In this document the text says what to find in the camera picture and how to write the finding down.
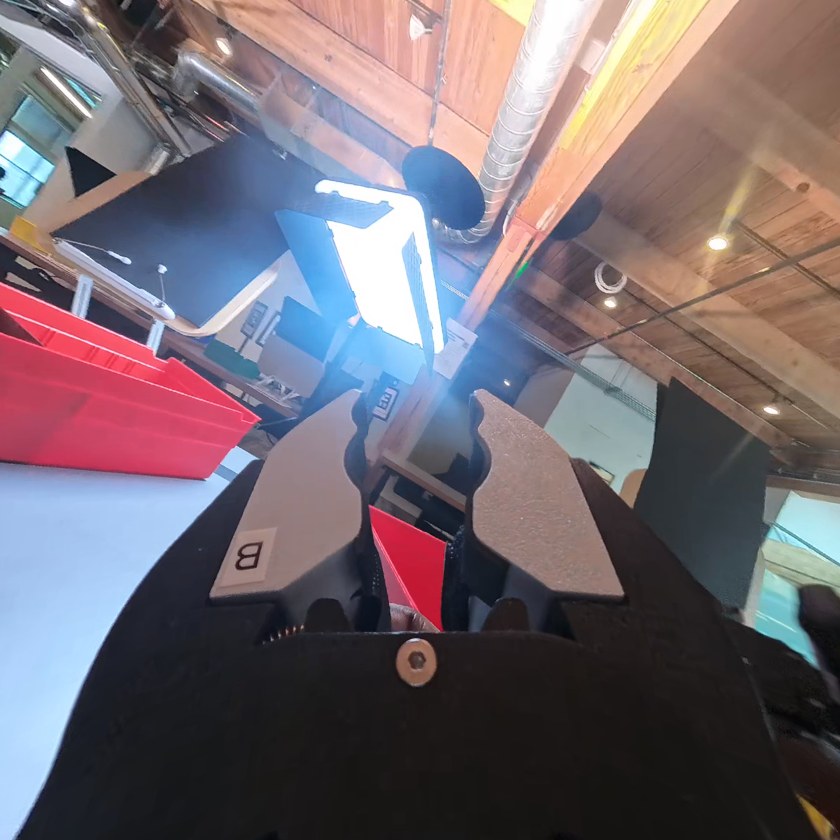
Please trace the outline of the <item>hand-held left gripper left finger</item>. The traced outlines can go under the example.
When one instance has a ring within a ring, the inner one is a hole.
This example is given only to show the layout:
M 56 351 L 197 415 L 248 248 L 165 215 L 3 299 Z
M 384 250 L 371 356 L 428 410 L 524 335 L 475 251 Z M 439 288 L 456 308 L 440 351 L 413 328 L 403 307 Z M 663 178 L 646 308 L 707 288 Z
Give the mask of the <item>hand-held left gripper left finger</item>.
M 302 419 L 270 450 L 210 591 L 214 603 L 357 607 L 363 582 L 354 544 L 363 502 L 349 456 L 368 427 L 350 390 Z

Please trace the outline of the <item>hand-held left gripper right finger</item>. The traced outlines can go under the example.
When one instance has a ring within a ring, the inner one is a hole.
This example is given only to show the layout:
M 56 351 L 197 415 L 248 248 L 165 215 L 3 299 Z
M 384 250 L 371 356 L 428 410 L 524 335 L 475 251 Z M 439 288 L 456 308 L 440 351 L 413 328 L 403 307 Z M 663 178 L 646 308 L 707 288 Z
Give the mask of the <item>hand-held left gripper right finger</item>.
M 620 602 L 624 589 L 571 457 L 543 428 L 486 390 L 469 400 L 476 483 L 465 531 L 485 554 L 471 585 L 497 599 L 518 571 L 549 592 Z

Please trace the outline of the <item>person's left hand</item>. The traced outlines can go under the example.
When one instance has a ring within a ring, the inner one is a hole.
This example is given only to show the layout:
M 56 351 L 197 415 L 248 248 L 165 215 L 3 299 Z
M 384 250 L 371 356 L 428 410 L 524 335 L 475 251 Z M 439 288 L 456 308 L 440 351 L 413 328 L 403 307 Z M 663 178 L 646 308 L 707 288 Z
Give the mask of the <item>person's left hand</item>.
M 438 628 L 410 606 L 390 603 L 391 630 L 399 634 L 436 634 Z

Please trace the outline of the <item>white paper notice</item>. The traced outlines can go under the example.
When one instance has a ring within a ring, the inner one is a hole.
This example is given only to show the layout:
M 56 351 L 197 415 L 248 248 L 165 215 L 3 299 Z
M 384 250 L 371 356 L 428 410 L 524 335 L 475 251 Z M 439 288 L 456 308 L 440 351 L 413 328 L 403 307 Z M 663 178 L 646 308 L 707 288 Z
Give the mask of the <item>white paper notice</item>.
M 458 321 L 448 318 L 444 347 L 434 355 L 434 372 L 447 380 L 453 380 L 476 341 L 477 335 L 474 332 Z

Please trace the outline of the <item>led light panel on stand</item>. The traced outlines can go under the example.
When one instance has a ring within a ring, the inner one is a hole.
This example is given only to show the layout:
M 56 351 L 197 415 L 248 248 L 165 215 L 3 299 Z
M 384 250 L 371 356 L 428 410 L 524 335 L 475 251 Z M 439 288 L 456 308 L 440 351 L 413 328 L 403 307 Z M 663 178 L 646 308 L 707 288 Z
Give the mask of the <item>led light panel on stand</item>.
M 275 211 L 321 315 L 357 316 L 366 363 L 407 384 L 445 347 L 425 208 L 413 193 L 322 179 Z

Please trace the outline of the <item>silver ventilation duct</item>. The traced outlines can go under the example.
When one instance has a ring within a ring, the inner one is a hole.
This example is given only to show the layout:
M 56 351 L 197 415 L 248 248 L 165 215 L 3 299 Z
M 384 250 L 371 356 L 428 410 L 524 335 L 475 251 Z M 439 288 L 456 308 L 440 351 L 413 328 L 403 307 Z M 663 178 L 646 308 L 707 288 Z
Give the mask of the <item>silver ventilation duct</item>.
M 521 37 L 477 177 L 485 211 L 457 230 L 437 215 L 440 236 L 473 245 L 488 236 L 603 1 L 536 1 Z

